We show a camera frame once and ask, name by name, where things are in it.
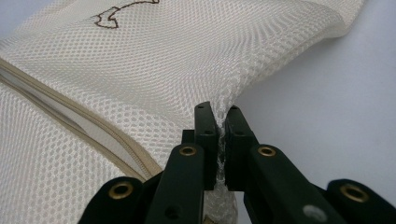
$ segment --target black plastic part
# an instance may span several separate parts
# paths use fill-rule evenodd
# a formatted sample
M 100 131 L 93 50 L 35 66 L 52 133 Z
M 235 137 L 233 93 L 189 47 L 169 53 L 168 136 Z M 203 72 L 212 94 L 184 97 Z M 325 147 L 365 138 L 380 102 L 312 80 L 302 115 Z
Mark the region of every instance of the black plastic part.
M 143 198 L 141 200 L 141 204 L 142 206 L 144 206 L 144 210 L 146 212 L 151 206 L 152 199 L 154 198 L 155 191 L 157 191 L 162 176 L 163 172 L 160 172 L 154 177 L 150 178 L 145 183 L 143 183 Z
M 218 171 L 218 126 L 209 102 L 198 104 L 194 108 L 194 114 L 195 144 L 205 150 L 205 190 L 213 190 Z
M 320 194 L 321 196 L 325 197 L 326 190 L 324 190 L 323 188 L 320 188 L 320 187 L 318 187 L 318 186 L 316 186 L 316 185 L 314 185 L 314 184 L 311 184 L 311 185 L 314 186 L 314 188 L 319 192 L 319 194 Z
M 110 197 L 109 192 L 119 183 L 129 183 L 132 193 L 121 199 Z M 125 187 L 113 189 L 122 193 Z M 145 217 L 144 206 L 140 206 L 143 184 L 135 178 L 118 177 L 105 183 L 87 205 L 79 224 L 130 224 L 143 223 Z
M 348 223 L 396 223 L 396 209 L 356 181 L 341 179 L 330 182 L 326 197 Z
M 244 204 L 247 209 L 247 213 L 250 217 L 252 224 L 265 224 L 273 223 L 274 213 L 271 210 L 270 205 L 265 201 L 265 198 L 260 192 L 259 186 L 255 181 L 247 182 L 247 189 L 244 194 Z
M 202 223 L 204 158 L 204 150 L 195 144 L 182 144 L 172 150 L 146 224 Z
M 278 148 L 255 146 L 247 163 L 271 207 L 273 223 L 346 223 Z
M 195 130 L 183 130 L 181 136 L 181 143 L 194 143 L 195 142 Z
M 259 142 L 237 106 L 228 112 L 225 128 L 225 183 L 228 190 L 245 191 L 248 152 Z

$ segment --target mesh laundry bag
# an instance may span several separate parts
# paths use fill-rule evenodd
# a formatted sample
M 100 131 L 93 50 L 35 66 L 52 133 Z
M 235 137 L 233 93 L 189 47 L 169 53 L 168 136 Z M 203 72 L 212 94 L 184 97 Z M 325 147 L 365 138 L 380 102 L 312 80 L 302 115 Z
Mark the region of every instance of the mesh laundry bag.
M 50 111 L 56 122 L 73 127 L 74 134 L 94 144 L 84 144 L 77 135 L 34 112 L 38 108 L 28 109 L 31 105 L 19 95 L 2 93 L 8 97 L 1 104 L 1 128 L 8 132 L 0 135 L 1 153 L 6 155 L 1 159 L 2 173 L 15 165 L 13 153 L 23 148 L 26 153 L 23 167 L 2 174 L 2 188 L 25 178 L 22 169 L 38 172 L 47 167 L 49 172 L 65 170 L 62 175 L 40 173 L 40 180 L 23 180 L 21 189 L 38 194 L 41 189 L 26 182 L 36 185 L 38 181 L 51 189 L 74 192 L 74 187 L 59 186 L 46 175 L 61 181 L 70 178 L 66 170 L 93 161 L 92 175 L 82 175 L 80 181 L 86 177 L 93 186 L 100 186 L 120 171 L 149 179 L 165 166 L 181 131 L 193 128 L 195 105 L 210 101 L 222 127 L 228 109 L 246 87 L 272 75 L 321 39 L 344 35 L 362 5 L 363 0 L 55 1 L 0 41 L 0 75 L 3 82 Z M 15 122 L 21 122 L 18 116 L 30 122 L 9 130 L 13 116 L 18 119 Z M 19 129 L 29 129 L 29 134 L 20 137 Z M 60 143 L 48 143 L 48 147 L 45 137 L 39 136 L 53 132 L 56 136 L 51 141 Z M 15 139 L 18 152 L 10 150 Z M 34 139 L 44 143 L 30 147 Z M 82 154 L 54 157 L 52 147 Z M 43 156 L 38 160 L 28 153 Z M 51 164 L 52 160 L 61 164 Z M 234 223 L 235 205 L 223 186 L 222 161 L 219 167 L 216 190 L 205 195 L 205 213 L 218 223 Z M 19 216 L 2 216 L 0 222 L 29 222 L 33 215 L 43 222 L 74 220 L 69 217 L 80 216 L 86 198 L 97 188 L 84 190 L 62 199 L 44 192 L 42 201 L 30 205 L 51 202 L 64 211 L 72 206 L 68 213 L 29 208 L 21 214 L 19 207 L 9 206 L 21 198 L 2 195 L 0 214 Z

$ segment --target pinched fabric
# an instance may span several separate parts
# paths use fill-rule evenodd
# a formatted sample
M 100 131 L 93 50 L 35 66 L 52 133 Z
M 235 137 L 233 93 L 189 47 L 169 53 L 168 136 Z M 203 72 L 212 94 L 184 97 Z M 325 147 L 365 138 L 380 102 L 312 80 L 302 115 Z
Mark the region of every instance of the pinched fabric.
M 131 137 L 163 168 L 182 130 L 193 129 L 195 105 L 210 101 L 222 127 L 243 90 L 321 39 L 346 34 L 362 5 L 363 0 L 61 0 L 1 40 L 0 57 Z M 3 116 L 2 125 L 5 119 L 10 117 Z M 1 136 L 3 151 L 11 140 Z M 205 213 L 217 223 L 235 223 L 233 195 L 223 186 L 219 165 L 219 183 L 205 195 Z M 96 183 L 109 177 L 99 175 L 102 169 L 92 169 Z M 12 212 L 4 203 L 0 214 Z M 45 222 L 55 216 L 37 215 Z

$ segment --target metal rivet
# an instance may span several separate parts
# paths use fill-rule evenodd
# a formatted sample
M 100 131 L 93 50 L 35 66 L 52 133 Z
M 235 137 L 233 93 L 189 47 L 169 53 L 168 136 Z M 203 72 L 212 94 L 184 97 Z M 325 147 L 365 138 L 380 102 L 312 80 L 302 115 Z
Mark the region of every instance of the metal rivet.
M 357 186 L 345 184 L 340 188 L 340 190 L 348 199 L 352 201 L 365 203 L 369 200 L 369 195 Z
M 276 154 L 276 151 L 270 147 L 259 147 L 258 151 L 262 156 L 266 157 L 273 157 Z
M 183 147 L 179 152 L 183 156 L 193 156 L 197 153 L 197 149 L 195 147 Z
M 128 181 L 121 181 L 113 185 L 108 191 L 108 196 L 110 198 L 119 200 L 128 197 L 132 191 L 134 191 L 134 186 Z

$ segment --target black line drawing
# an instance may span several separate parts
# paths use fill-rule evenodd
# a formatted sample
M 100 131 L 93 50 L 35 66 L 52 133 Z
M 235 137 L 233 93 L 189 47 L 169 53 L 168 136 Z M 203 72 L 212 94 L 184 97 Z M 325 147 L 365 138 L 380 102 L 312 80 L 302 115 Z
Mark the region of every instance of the black line drawing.
M 99 27 L 104 27 L 107 29 L 117 29 L 119 28 L 119 23 L 115 18 L 116 13 L 126 7 L 131 7 L 143 3 L 159 4 L 160 0 L 138 1 L 138 2 L 132 2 L 131 4 L 125 5 L 123 7 L 112 7 L 111 9 L 96 15 L 96 17 L 99 18 L 99 21 L 96 21 L 95 24 Z

